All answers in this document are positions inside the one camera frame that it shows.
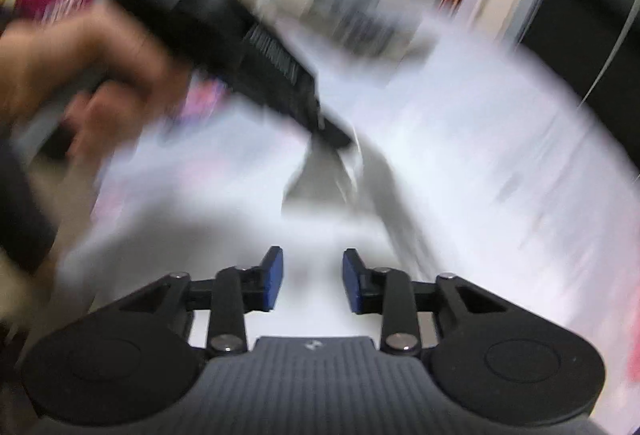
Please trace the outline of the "black sleeved left forearm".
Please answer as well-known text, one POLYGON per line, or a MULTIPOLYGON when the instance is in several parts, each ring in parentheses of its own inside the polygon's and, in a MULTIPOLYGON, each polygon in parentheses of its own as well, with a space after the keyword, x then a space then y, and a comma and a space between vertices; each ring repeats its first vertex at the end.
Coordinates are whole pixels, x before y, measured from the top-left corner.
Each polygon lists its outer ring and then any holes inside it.
POLYGON ((1 250, 18 269, 35 275, 58 232, 43 213, 20 159, 1 129, 1 250))

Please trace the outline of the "person's left hand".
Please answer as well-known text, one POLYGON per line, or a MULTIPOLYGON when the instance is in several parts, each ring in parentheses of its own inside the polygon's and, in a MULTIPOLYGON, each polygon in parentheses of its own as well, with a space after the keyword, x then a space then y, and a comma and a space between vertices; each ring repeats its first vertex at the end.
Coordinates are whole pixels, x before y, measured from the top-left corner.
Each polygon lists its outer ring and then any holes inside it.
POLYGON ((176 110, 191 71, 112 3, 94 4, 48 26, 14 20, 1 35, 1 124, 23 124, 55 93, 103 76, 94 94, 80 91, 63 114, 74 134, 70 156, 99 162, 176 110))

